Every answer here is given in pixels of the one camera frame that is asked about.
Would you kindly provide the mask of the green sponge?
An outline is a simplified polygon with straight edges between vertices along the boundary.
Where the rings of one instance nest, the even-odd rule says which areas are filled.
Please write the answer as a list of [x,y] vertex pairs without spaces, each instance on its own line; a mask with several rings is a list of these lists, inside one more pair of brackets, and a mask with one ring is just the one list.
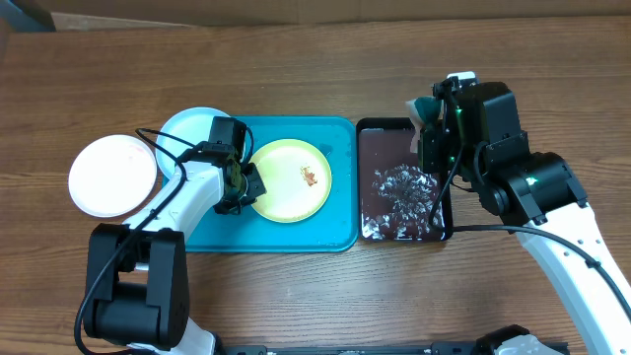
[[410,143],[410,152],[418,152],[418,143],[422,130],[437,122],[442,112],[442,102],[432,96],[419,97],[405,103],[409,112],[410,121],[414,127],[414,135]]

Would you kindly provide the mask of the yellow plate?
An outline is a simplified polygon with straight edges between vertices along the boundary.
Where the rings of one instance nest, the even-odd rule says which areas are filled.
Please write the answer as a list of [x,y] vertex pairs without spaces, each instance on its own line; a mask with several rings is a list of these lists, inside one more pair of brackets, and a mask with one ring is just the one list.
[[252,156],[266,192],[253,209],[278,223],[295,223],[314,215],[331,192],[332,170],[323,153],[298,139],[280,139]]

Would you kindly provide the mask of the white pink plate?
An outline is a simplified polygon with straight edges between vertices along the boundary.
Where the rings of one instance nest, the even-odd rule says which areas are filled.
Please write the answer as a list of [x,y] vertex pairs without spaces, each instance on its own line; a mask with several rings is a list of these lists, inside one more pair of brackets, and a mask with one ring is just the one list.
[[102,137],[75,158],[68,175],[72,201],[83,212],[112,218],[140,205],[157,178],[154,154],[129,135]]

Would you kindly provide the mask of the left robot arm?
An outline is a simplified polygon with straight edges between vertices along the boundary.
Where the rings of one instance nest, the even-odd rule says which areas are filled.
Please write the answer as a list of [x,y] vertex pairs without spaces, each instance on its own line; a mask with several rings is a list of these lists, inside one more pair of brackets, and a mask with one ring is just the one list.
[[220,354],[217,335],[190,317],[185,243],[209,211],[239,215],[265,192],[251,162],[253,134],[233,117],[213,118],[207,139],[173,158],[167,185],[124,223],[91,233],[86,292],[75,317],[82,337],[122,354]]

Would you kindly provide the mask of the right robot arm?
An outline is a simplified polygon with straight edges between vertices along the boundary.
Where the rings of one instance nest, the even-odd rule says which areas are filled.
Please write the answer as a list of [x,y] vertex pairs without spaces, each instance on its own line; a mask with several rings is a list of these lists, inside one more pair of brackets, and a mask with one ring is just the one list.
[[432,208],[449,204],[454,177],[500,218],[542,269],[592,354],[630,351],[630,284],[608,250],[588,195],[555,153],[533,153],[513,92],[472,74],[448,77],[407,102],[415,153],[441,178]]

